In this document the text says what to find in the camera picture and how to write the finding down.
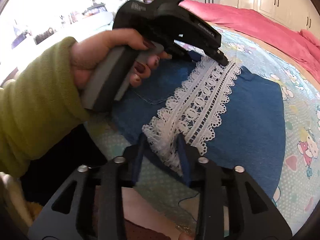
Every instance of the bolt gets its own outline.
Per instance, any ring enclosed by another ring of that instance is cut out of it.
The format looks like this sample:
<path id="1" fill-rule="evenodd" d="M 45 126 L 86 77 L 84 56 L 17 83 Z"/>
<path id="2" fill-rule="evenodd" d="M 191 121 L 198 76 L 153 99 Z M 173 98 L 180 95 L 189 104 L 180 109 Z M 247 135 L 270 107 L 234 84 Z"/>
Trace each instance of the bolt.
<path id="1" fill-rule="evenodd" d="M 86 165 L 81 165 L 81 166 L 78 167 L 78 171 L 79 172 L 86 172 L 88 170 L 89 170 L 89 168 Z"/>
<path id="2" fill-rule="evenodd" d="M 208 163 L 209 160 L 208 160 L 206 157 L 200 157 L 200 158 L 198 159 L 198 162 L 205 164 L 205 163 Z"/>
<path id="3" fill-rule="evenodd" d="M 113 161 L 115 163 L 124 163 L 125 162 L 125 158 L 122 157 L 122 156 L 118 156 L 118 157 L 114 158 Z"/>
<path id="4" fill-rule="evenodd" d="M 236 167 L 235 167 L 235 171 L 236 171 L 236 172 L 239 172 L 239 173 L 242 173 L 242 172 L 244 172 L 244 167 L 242 167 L 242 166 L 236 166 Z"/>

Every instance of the light blue bed sheet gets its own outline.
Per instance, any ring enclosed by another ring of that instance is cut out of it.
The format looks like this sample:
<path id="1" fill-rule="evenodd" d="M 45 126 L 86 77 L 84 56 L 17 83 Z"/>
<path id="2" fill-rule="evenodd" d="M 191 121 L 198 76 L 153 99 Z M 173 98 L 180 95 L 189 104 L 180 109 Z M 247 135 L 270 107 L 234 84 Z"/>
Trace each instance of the light blue bed sheet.
<path id="1" fill-rule="evenodd" d="M 320 199 L 320 93 L 294 66 L 239 34 L 215 28 L 222 35 L 221 50 L 229 59 L 235 58 L 252 73 L 281 86 L 286 151 L 273 201 L 295 234 Z M 193 46 L 179 44 L 201 52 Z M 108 158 L 121 155 L 129 145 L 111 126 L 105 115 L 96 115 L 86 124 L 92 139 Z M 195 228 L 195 211 L 188 208 L 187 202 L 196 199 L 197 193 L 170 178 L 147 159 L 143 160 L 136 190 L 182 229 Z"/>

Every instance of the olive green sweater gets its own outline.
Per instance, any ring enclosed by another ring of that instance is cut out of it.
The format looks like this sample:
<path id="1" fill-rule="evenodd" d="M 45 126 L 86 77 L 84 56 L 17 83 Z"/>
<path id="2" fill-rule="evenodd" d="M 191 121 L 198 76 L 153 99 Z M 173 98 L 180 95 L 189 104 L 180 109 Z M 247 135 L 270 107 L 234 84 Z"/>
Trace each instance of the olive green sweater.
<path id="1" fill-rule="evenodd" d="M 88 118 L 70 74 L 74 38 L 46 50 L 0 89 L 0 171 L 18 178 Z"/>

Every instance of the blue denim garment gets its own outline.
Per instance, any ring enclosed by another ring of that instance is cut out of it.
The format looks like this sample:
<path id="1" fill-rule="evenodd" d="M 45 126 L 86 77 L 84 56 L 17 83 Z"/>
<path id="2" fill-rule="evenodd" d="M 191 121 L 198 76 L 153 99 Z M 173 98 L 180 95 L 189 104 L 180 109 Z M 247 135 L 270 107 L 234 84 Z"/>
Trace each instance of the blue denim garment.
<path id="1" fill-rule="evenodd" d="M 157 116 L 167 98 L 186 80 L 195 63 L 162 60 L 142 86 L 129 89 L 114 104 L 113 122 L 120 133 L 135 144 L 141 127 Z M 207 142 L 206 156 L 217 165 L 244 166 L 270 198 L 278 186 L 285 152 L 284 106 L 277 83 L 252 74 L 243 67 L 231 87 L 227 112 Z"/>

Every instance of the white lace trim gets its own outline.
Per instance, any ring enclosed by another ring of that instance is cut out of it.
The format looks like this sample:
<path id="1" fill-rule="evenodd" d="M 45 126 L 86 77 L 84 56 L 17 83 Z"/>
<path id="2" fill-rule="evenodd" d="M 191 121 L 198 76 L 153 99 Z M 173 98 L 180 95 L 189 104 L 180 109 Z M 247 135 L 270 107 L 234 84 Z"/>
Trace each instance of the white lace trim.
<path id="1" fill-rule="evenodd" d="M 221 125 L 220 114 L 227 110 L 230 87 L 240 73 L 235 62 L 224 68 L 213 59 L 202 57 L 182 87 L 167 99 L 166 107 L 158 110 L 158 117 L 142 127 L 152 150 L 165 165 L 181 172 L 175 149 L 175 138 L 180 132 L 201 155 L 207 152 L 206 141 L 215 137 L 213 128 Z"/>

